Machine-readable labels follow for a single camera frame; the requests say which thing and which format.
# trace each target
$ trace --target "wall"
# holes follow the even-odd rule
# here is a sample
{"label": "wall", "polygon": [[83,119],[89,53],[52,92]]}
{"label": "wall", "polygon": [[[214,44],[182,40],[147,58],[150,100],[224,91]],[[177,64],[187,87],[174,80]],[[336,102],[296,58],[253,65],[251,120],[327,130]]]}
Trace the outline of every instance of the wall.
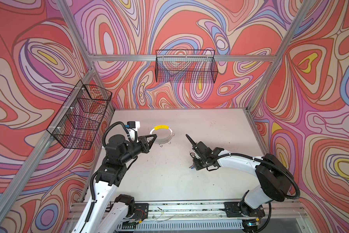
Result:
{"label": "wall", "polygon": [[[300,1],[78,1],[70,6],[92,54],[206,49],[275,54]],[[157,83],[154,62],[97,62],[116,108],[246,107],[267,63],[218,62],[215,84]]]}
{"label": "wall", "polygon": [[[0,196],[86,71],[54,2],[0,1]],[[0,232],[58,232],[100,143],[81,151],[54,142]]]}
{"label": "wall", "polygon": [[252,110],[319,232],[349,232],[349,1],[317,1]]}

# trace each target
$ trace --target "wire basket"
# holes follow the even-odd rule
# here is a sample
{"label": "wire basket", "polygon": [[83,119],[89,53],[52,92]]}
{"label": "wire basket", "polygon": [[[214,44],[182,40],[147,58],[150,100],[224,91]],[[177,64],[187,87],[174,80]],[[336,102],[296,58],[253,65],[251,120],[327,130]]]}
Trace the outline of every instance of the wire basket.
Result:
{"label": "wire basket", "polygon": [[97,85],[82,85],[55,129],[47,131],[64,148],[90,150],[111,96]]}
{"label": "wire basket", "polygon": [[157,82],[215,83],[214,50],[156,50]]}

